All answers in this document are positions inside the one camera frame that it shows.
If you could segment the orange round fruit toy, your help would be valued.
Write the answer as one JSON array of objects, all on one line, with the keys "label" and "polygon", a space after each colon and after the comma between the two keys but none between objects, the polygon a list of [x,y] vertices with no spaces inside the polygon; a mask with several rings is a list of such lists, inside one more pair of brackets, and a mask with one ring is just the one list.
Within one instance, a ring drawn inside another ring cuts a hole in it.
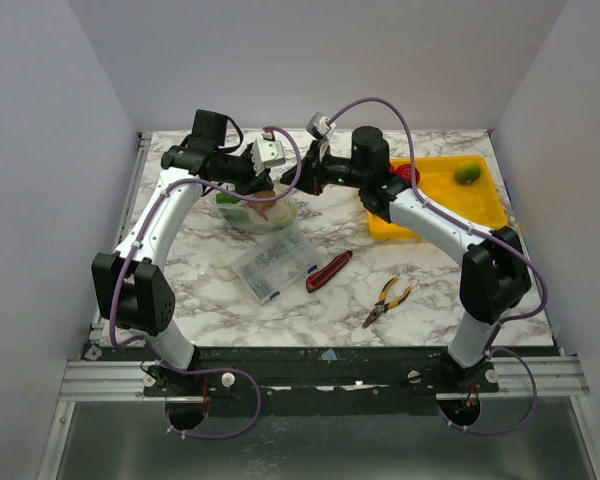
[{"label": "orange round fruit toy", "polygon": [[258,199],[258,202],[255,202],[254,205],[263,210],[268,210],[276,205],[277,201],[274,200],[276,195],[277,193],[274,190],[266,190],[254,193],[253,197]]}]

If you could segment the clear zip top bag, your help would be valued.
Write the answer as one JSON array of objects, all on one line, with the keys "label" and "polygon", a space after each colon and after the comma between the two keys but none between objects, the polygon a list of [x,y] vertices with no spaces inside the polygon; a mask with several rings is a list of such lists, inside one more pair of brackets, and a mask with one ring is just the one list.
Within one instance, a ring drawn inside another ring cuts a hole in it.
[{"label": "clear zip top bag", "polygon": [[266,203],[246,202],[217,193],[214,203],[220,215],[234,228],[246,233],[265,234],[282,230],[296,221],[298,212],[289,197]]}]

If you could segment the red chili pepper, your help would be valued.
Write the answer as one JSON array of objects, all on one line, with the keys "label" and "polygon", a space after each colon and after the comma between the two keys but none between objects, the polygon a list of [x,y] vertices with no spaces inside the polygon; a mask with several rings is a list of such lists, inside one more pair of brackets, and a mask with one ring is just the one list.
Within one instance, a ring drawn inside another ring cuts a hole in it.
[{"label": "red chili pepper", "polygon": [[264,206],[262,204],[256,204],[255,206],[252,207],[252,209],[264,221],[268,220],[268,215],[266,213],[266,209],[264,208]]}]

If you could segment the green bell pepper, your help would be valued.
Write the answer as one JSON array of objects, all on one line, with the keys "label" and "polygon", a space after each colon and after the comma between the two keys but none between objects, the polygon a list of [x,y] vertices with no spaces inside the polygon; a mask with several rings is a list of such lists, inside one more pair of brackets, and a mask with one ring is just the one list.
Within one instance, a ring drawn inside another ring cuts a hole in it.
[{"label": "green bell pepper", "polygon": [[224,194],[224,193],[218,193],[215,197],[215,200],[216,200],[217,204],[235,205],[240,202],[240,200],[238,198],[228,195],[228,194]]}]

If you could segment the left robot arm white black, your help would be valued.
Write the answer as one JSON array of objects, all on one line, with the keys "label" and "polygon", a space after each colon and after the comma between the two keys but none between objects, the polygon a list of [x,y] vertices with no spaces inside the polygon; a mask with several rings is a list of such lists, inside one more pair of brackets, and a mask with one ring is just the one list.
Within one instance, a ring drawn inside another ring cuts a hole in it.
[{"label": "left robot arm white black", "polygon": [[202,380],[192,364],[195,346],[176,325],[175,294],[163,273],[170,248],[185,217],[207,190],[252,204],[267,203],[273,189],[268,169],[251,151],[225,144],[234,120],[197,110],[191,132],[161,160],[154,191],[126,238],[110,253],[94,257],[91,272],[101,316],[109,335],[118,329],[144,342],[171,365],[167,382],[181,395],[194,393]]}]

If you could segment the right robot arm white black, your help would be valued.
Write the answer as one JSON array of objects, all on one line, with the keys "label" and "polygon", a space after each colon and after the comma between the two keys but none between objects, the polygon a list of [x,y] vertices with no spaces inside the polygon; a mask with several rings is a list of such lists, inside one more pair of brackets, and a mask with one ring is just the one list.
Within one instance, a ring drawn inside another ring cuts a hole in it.
[{"label": "right robot arm white black", "polygon": [[518,234],[510,227],[472,224],[417,191],[414,179],[391,171],[388,142],[376,127],[353,131],[348,158],[331,154],[330,127],[307,130],[313,141],[302,170],[285,173],[283,184],[310,195],[321,194],[327,185],[355,188],[369,213],[417,233],[459,265],[464,313],[447,347],[452,360],[439,371],[447,389],[465,390],[476,380],[474,366],[483,360],[497,323],[531,288]]}]

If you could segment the red tomato toy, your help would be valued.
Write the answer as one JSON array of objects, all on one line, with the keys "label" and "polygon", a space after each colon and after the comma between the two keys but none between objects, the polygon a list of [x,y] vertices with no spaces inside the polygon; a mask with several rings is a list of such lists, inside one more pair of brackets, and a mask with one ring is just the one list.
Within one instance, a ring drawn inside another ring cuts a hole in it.
[{"label": "red tomato toy", "polygon": [[410,163],[404,163],[397,166],[391,165],[390,171],[410,183],[420,183],[421,173],[417,168],[415,168],[414,171],[412,171]]}]

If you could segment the clear screw organizer box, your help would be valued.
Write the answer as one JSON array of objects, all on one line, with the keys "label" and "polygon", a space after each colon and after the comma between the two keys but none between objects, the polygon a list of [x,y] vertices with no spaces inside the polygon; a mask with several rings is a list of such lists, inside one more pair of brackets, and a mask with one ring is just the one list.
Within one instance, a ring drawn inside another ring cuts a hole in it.
[{"label": "clear screw organizer box", "polygon": [[279,296],[321,263],[317,247],[296,224],[269,235],[231,264],[232,271],[260,302]]}]

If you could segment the yellow plastic tray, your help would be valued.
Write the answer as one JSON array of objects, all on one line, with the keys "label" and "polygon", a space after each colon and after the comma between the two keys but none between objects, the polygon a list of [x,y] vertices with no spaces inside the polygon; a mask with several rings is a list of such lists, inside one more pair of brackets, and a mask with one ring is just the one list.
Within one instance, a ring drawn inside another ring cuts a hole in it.
[{"label": "yellow plastic tray", "polygon": [[[480,176],[461,185],[455,180],[458,168],[480,166]],[[420,157],[416,159],[419,191],[443,207],[468,220],[499,229],[508,223],[487,162],[482,156]]]}]

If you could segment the red black utility knife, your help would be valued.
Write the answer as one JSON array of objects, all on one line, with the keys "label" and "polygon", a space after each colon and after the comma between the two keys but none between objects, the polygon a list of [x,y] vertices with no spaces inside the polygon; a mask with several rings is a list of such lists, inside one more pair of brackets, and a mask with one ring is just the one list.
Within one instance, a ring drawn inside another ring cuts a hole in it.
[{"label": "red black utility knife", "polygon": [[336,255],[326,266],[310,273],[305,282],[308,293],[314,293],[324,287],[352,259],[353,252],[346,250]]}]

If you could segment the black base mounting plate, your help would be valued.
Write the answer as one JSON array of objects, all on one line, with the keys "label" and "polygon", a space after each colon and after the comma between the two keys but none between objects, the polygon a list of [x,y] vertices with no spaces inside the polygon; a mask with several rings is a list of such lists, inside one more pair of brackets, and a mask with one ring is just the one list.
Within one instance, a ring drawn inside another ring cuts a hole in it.
[{"label": "black base mounting plate", "polygon": [[442,347],[200,347],[190,370],[147,367],[145,396],[223,417],[434,415],[498,390],[491,362],[463,370]]}]

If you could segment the yellow handled pliers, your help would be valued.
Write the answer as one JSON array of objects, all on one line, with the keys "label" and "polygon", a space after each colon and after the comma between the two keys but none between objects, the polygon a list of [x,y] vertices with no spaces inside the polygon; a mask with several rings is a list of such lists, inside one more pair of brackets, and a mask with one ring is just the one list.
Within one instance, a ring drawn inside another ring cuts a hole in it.
[{"label": "yellow handled pliers", "polygon": [[374,307],[370,311],[366,320],[362,324],[363,329],[369,328],[373,323],[375,323],[382,315],[384,315],[388,310],[394,309],[401,305],[409,296],[412,291],[411,287],[407,287],[400,295],[398,295],[395,299],[389,300],[389,291],[391,287],[396,284],[399,280],[398,276],[392,277],[389,281],[385,283],[383,286],[378,300],[374,304]]}]

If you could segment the aluminium extrusion rail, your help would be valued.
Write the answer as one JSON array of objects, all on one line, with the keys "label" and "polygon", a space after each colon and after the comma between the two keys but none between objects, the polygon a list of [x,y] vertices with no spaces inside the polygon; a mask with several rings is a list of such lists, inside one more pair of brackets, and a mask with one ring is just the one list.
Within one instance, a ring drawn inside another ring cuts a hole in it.
[{"label": "aluminium extrusion rail", "polygon": [[[61,402],[150,401],[145,387],[149,384],[139,361],[84,362],[67,364],[61,381]],[[536,384],[540,397],[577,397],[589,393],[589,387],[575,356],[528,357],[524,364],[513,358],[492,360],[498,390],[479,389],[482,399],[524,398]]]}]

